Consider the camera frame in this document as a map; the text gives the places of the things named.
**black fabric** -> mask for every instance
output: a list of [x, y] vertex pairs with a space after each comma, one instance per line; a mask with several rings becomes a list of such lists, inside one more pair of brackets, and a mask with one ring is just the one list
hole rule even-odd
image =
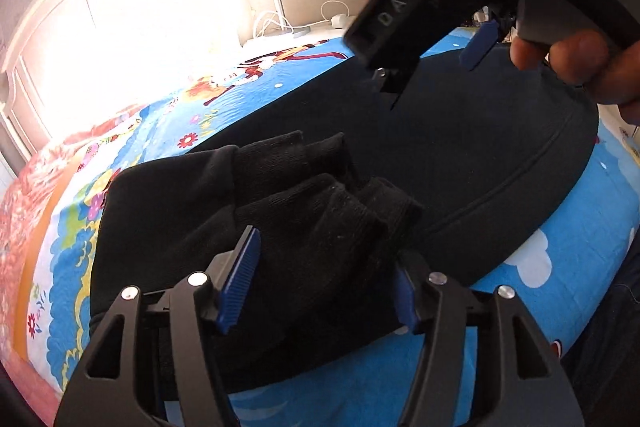
[[[171, 288], [254, 225], [262, 255], [241, 317], [208, 348], [229, 392], [284, 380], [399, 326], [381, 288], [419, 214], [385, 180], [357, 176], [342, 134], [305, 145], [294, 132], [134, 166], [114, 179], [100, 220], [90, 331], [125, 286]], [[176, 399], [168, 331], [161, 362], [164, 397]]]
[[629, 397], [627, 387], [631, 393], [640, 389], [640, 235], [562, 366], [594, 425], [638, 425], [638, 401], [618, 396]]
[[300, 129], [343, 132], [363, 174], [424, 206], [408, 244], [463, 284], [489, 273], [555, 211], [591, 156], [596, 106], [547, 66], [518, 71], [496, 46], [472, 73], [460, 52], [423, 59], [393, 111], [351, 58], [219, 131], [194, 151]]
[[0, 363], [0, 423], [11, 427], [45, 427]]

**flower print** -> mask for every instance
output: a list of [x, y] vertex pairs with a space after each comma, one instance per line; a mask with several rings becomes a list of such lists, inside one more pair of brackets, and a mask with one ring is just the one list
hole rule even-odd
[[190, 132], [189, 134], [184, 135], [183, 138], [180, 138], [178, 140], [178, 147], [180, 149], [186, 149], [187, 147], [191, 147], [197, 141], [198, 135], [194, 132]]
[[36, 336], [36, 317], [33, 313], [29, 314], [27, 318], [27, 326], [29, 327], [29, 334], [31, 338]]
[[32, 284], [31, 285], [31, 299], [37, 299], [40, 297], [40, 285]]
[[100, 192], [100, 194], [95, 194], [93, 198], [91, 198], [91, 206], [89, 207], [89, 221], [94, 221], [98, 214], [100, 213], [100, 209], [102, 208], [102, 202], [104, 201], [104, 192]]

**hand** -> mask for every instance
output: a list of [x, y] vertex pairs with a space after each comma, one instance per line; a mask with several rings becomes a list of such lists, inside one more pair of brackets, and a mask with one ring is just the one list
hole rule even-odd
[[640, 42], [616, 57], [604, 38], [583, 30], [550, 48], [515, 38], [511, 60], [520, 70], [536, 68], [549, 54], [551, 67], [565, 83], [584, 85], [595, 102], [617, 104], [623, 120], [640, 124]]

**metal pin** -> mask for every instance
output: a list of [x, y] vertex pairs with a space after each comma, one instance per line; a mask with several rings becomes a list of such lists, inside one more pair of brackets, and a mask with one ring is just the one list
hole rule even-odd
[[187, 282], [191, 286], [202, 286], [204, 283], [207, 282], [207, 274], [204, 272], [192, 273], [187, 279]]
[[437, 284], [438, 286], [443, 286], [447, 283], [447, 276], [441, 272], [431, 272], [429, 274], [429, 282]]
[[502, 285], [498, 288], [498, 295], [503, 299], [513, 299], [516, 296], [516, 290], [511, 286]]
[[124, 290], [122, 290], [122, 293], [120, 293], [120, 297], [122, 297], [126, 301], [135, 299], [137, 295], [138, 288], [136, 288], [135, 286], [127, 286], [126, 288], [124, 288]]

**cartoon print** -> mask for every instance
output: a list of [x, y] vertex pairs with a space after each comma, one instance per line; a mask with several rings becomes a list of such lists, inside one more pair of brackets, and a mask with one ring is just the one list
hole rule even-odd
[[133, 133], [134, 129], [140, 124], [141, 121], [142, 120], [140, 120], [140, 118], [136, 118], [136, 122], [129, 125], [129, 127], [127, 127], [127, 130], [125, 132], [121, 132], [119, 134], [112, 134], [111, 136], [105, 137], [100, 141], [90, 144], [87, 147], [86, 153], [84, 154], [84, 158], [82, 158], [82, 161], [80, 162], [80, 165], [78, 166], [78, 169], [76, 170], [76, 172], [80, 172], [89, 164], [89, 162], [92, 159], [94, 159], [95, 155], [98, 153], [98, 150], [100, 150], [100, 147], [103, 144], [114, 142], [122, 136], [127, 136]]
[[162, 115], [167, 115], [169, 114], [171, 111], [173, 111], [175, 109], [175, 105], [178, 103], [178, 98], [174, 98], [171, 102], [169, 102], [166, 107], [164, 108], [164, 111], [162, 112]]
[[187, 100], [205, 100], [205, 107], [217, 99], [221, 94], [227, 92], [233, 87], [242, 86], [248, 82], [255, 82], [263, 76], [264, 71], [269, 70], [279, 62], [287, 62], [289, 60], [311, 60], [313, 58], [333, 57], [340, 60], [347, 59], [347, 55], [340, 52], [326, 52], [314, 55], [298, 55], [301, 52], [325, 44], [327, 40], [316, 42], [316, 44], [305, 44], [296, 48], [275, 52], [260, 57], [252, 58], [242, 62], [236, 69], [227, 73], [222, 78], [213, 76], [204, 76], [198, 80], [194, 86], [184, 92]]
[[634, 142], [633, 137], [629, 136], [622, 127], [620, 128], [620, 134], [622, 134], [622, 147], [631, 155], [636, 165], [640, 167], [640, 150], [638, 149], [638, 145]]
[[193, 118], [191, 118], [191, 122], [190, 123], [197, 123], [198, 127], [200, 128], [201, 133], [199, 135], [196, 134], [196, 139], [198, 139], [198, 137], [205, 137], [205, 136], [209, 136], [210, 134], [215, 133], [215, 129], [210, 129], [211, 127], [211, 123], [213, 121], [213, 119], [215, 117], [217, 117], [218, 115], [218, 110], [217, 109], [213, 109], [207, 113], [205, 113], [205, 115], [202, 117], [202, 119], [200, 120], [200, 115], [196, 115], [198, 117], [198, 120], [196, 120], [196, 116], [194, 116]]
[[[53, 242], [50, 270], [54, 284], [49, 291], [51, 305], [47, 362], [51, 374], [64, 390], [88, 342], [91, 269], [95, 242], [106, 195], [121, 169], [108, 169], [77, 194], [74, 204], [60, 214], [58, 238]], [[56, 284], [65, 278], [65, 287]], [[60, 353], [60, 346], [65, 346]]]
[[198, 135], [194, 132], [190, 132], [189, 134], [184, 135], [184, 137], [178, 140], [178, 147], [180, 149], [186, 149], [187, 147], [191, 147], [197, 141]]
[[551, 258], [546, 253], [549, 242], [542, 230], [537, 229], [505, 264], [515, 266], [522, 282], [529, 288], [540, 288], [551, 277]]
[[39, 325], [39, 321], [42, 318], [42, 313], [45, 311], [44, 304], [46, 303], [47, 292], [42, 291], [38, 284], [34, 284], [31, 287], [31, 300], [35, 301], [35, 311], [27, 316], [27, 328], [29, 336], [34, 339], [36, 333], [42, 333], [42, 328]]

